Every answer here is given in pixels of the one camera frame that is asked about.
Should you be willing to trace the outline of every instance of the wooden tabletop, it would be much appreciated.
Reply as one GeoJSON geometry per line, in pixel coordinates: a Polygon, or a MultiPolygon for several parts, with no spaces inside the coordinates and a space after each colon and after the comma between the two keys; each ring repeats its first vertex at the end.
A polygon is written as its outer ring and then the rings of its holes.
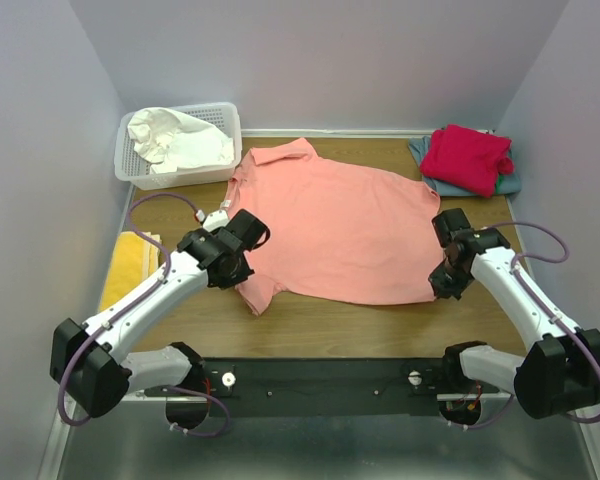
{"type": "MultiPolygon", "coordinates": [[[[244,151],[271,147],[289,138],[244,138],[244,151]]],[[[419,180],[420,172],[404,139],[314,138],[318,154],[340,162],[389,170],[419,180]]],[[[216,210],[227,184],[170,189],[191,198],[205,212],[216,210]]],[[[153,192],[137,190],[135,198],[153,192]]],[[[442,209],[462,207],[475,227],[511,220],[506,199],[443,198],[442,209]]],[[[183,202],[157,198],[134,213],[144,231],[158,233],[175,248],[196,228],[183,202]]],[[[520,250],[513,227],[502,233],[520,250]]],[[[460,301],[398,306],[350,305],[284,292],[254,316],[233,289],[207,289],[177,307],[138,343],[153,350],[183,341],[203,356],[258,357],[439,357],[445,347],[482,340],[494,348],[524,355],[520,337],[485,288],[474,282],[460,301]]]]}

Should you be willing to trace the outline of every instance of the folded yellow towel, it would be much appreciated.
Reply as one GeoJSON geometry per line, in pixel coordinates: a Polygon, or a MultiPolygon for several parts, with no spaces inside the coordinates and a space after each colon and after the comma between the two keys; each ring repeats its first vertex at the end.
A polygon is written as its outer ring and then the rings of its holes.
{"type": "MultiPolygon", "coordinates": [[[[160,242],[160,235],[146,233],[160,242]]],[[[160,250],[133,232],[122,232],[116,241],[113,259],[100,301],[103,311],[140,285],[158,269],[160,250]]]]}

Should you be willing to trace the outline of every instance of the blue cloth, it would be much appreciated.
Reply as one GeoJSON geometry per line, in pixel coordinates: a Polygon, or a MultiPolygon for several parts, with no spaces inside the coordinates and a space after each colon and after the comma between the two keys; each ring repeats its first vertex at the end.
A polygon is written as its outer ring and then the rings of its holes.
{"type": "MultiPolygon", "coordinates": [[[[409,150],[415,159],[418,167],[422,163],[422,159],[431,148],[431,136],[427,135],[422,138],[410,138],[409,150]]],[[[447,182],[442,182],[434,178],[422,176],[422,180],[435,190],[441,197],[475,197],[475,193],[465,190],[464,188],[456,187],[447,182]]],[[[516,193],[522,189],[522,182],[516,172],[511,175],[504,175],[502,182],[496,189],[494,195],[506,195],[508,193],[516,193]]]]}

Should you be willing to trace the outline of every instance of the plastic basket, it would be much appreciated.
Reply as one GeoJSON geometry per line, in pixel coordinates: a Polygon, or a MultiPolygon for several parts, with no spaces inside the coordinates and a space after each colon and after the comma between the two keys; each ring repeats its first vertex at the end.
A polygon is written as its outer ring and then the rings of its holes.
{"type": "Polygon", "coordinates": [[[142,190],[229,180],[242,159],[240,117],[236,106],[232,103],[220,102],[170,108],[209,122],[222,130],[233,140],[234,161],[230,165],[182,169],[173,173],[151,173],[151,164],[133,150],[134,142],[127,132],[127,125],[135,113],[131,112],[122,118],[118,129],[116,152],[113,158],[116,177],[131,182],[142,190]]]}

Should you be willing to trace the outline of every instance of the red cloth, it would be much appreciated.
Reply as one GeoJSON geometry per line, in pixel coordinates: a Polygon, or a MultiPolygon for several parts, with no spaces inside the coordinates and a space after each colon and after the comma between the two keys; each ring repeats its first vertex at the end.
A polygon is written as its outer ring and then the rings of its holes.
{"type": "Polygon", "coordinates": [[[449,125],[433,132],[431,148],[420,171],[427,177],[490,197],[498,175],[513,173],[513,162],[507,156],[510,147],[508,138],[449,125]]]}

